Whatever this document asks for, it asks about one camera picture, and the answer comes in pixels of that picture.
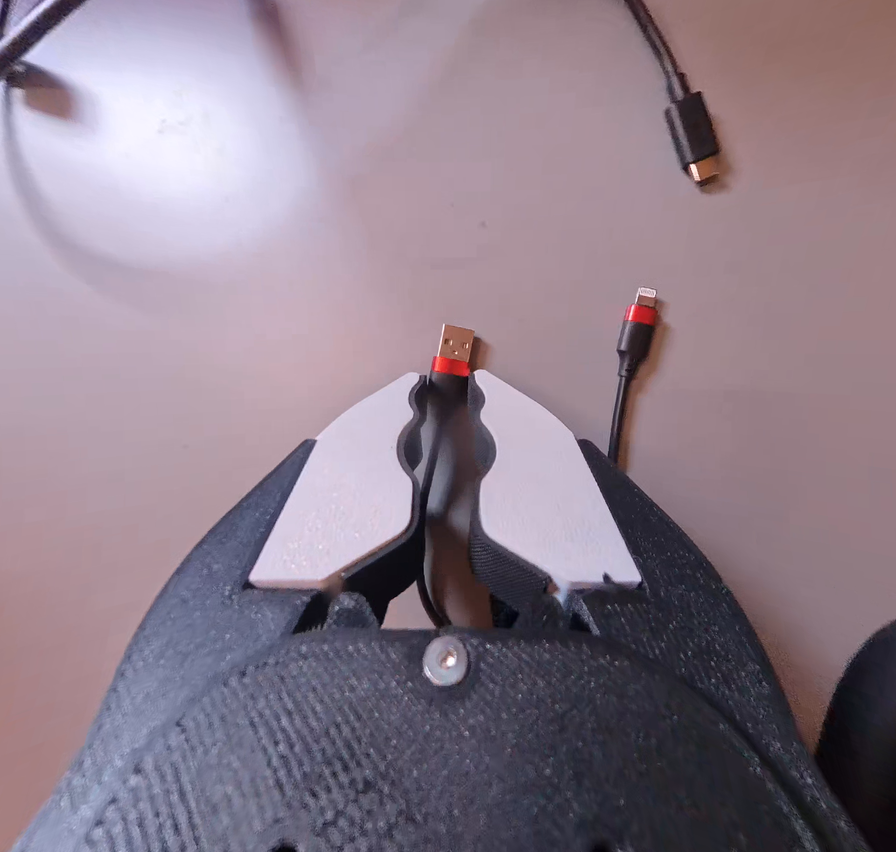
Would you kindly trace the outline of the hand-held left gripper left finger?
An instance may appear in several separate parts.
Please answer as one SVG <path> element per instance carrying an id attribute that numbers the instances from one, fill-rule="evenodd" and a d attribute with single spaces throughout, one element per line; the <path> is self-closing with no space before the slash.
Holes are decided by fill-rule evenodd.
<path id="1" fill-rule="evenodd" d="M 254 588 L 324 589 L 408 533 L 416 478 L 399 443 L 419 423 L 421 390 L 424 377 L 406 373 L 316 436 L 249 573 Z"/>

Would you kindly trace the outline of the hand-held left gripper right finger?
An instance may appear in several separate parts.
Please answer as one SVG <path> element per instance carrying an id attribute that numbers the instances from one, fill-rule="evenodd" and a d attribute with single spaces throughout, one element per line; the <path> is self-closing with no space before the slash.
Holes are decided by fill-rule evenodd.
<path id="1" fill-rule="evenodd" d="M 574 433 L 487 370 L 469 393 L 482 446 L 469 535 L 480 581 L 503 600 L 637 588 L 642 575 Z"/>

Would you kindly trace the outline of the black usb cable red plugs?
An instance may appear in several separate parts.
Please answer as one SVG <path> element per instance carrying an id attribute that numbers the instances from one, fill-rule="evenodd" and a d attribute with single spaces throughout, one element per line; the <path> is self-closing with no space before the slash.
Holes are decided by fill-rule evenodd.
<path id="1" fill-rule="evenodd" d="M 435 468 L 435 464 L 441 453 L 440 449 L 449 437 L 452 437 L 451 446 L 454 448 L 454 457 L 456 460 L 459 460 L 461 455 L 466 455 L 470 457 L 474 463 L 475 471 L 469 481 L 469 525 L 467 539 L 469 567 L 473 576 L 476 578 L 476 581 L 487 589 L 491 599 L 496 605 L 497 611 L 502 613 L 509 610 L 518 613 L 519 615 L 522 615 L 527 611 L 533 612 L 536 609 L 548 606 L 563 610 L 572 605 L 574 598 L 587 595 L 594 591 L 612 592 L 617 590 L 633 590 L 613 587 L 611 589 L 598 589 L 588 592 L 574 591 L 565 600 L 559 600 L 552 593 L 544 591 L 534 596 L 529 596 L 527 600 L 503 600 L 492 593 L 487 585 L 480 581 L 476 570 L 474 569 L 474 562 L 471 560 L 469 541 L 470 524 L 474 517 L 476 507 L 477 487 L 482 475 L 482 445 L 476 441 L 475 419 L 471 417 L 469 411 L 469 381 L 477 371 L 473 370 L 471 366 L 474 340 L 475 335 L 473 331 L 447 324 L 442 327 L 439 347 L 432 361 L 429 375 L 429 395 L 431 407 L 433 409 L 432 418 L 434 421 L 434 437 L 432 454 L 430 456 L 430 461 L 427 464 L 427 468 L 432 470 Z"/>

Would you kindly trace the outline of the black mesh chair pad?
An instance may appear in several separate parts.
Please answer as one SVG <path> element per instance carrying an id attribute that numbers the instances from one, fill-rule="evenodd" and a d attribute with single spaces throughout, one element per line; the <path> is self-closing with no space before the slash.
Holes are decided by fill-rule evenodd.
<path id="1" fill-rule="evenodd" d="M 847 664 L 815 753 L 824 779 L 875 851 L 895 849 L 895 622 Z"/>

